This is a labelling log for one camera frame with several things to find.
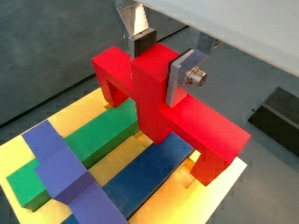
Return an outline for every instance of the yellow base board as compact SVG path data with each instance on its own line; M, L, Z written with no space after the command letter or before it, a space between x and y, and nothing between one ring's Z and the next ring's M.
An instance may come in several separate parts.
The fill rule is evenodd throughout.
M50 122L66 137L107 108L108 104L99 88L50 117ZM143 133L131 136L91 167L90 172L102 186L118 175L151 143ZM199 152L195 152L186 160L131 217L131 224L206 223L247 165L237 158L230 168L206 187L190 174L199 155ZM6 179L32 159L34 154L22 136L0 146L0 185L22 224L59 224L71 215L68 207L52 199L35 213L22 208Z

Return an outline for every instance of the blue block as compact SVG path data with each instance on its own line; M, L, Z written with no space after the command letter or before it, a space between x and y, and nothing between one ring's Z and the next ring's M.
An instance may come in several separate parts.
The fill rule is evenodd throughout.
M103 190L127 219L191 153L193 147L172 133L160 145L146 149L106 184Z
M68 219L64 220L64 222L63 222L62 224L79 224L79 222L78 222L75 216L71 215L71 216L68 217Z
M70 209L80 224L128 224L96 182L70 203Z
M67 146L48 120L23 133L23 138L40 163Z
M35 170L51 197L67 205L95 182L70 147L60 149Z

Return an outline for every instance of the bolt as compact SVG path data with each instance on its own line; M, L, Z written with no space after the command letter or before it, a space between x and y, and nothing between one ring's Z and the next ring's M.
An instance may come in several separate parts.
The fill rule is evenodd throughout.
M194 84L201 87L205 81L207 80L209 75L201 70L197 66L190 72L186 74L186 83Z

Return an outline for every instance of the black object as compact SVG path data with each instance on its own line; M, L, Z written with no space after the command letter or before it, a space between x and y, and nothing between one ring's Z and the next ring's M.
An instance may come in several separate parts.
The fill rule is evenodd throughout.
M299 98L278 87L249 121L299 156Z
M138 57L156 42L156 30L148 28L138 33L134 37L128 38L128 51L131 59Z

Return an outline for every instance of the red arch block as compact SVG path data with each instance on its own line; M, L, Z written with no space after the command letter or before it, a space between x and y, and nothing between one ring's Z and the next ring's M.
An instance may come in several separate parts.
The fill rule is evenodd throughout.
M127 97L136 103L140 130L159 144L171 131L201 152L191 174L207 186L241 153L250 134L186 93L171 108L164 102L168 63L178 52L156 44L132 61L110 48L94 60L107 102L116 107Z

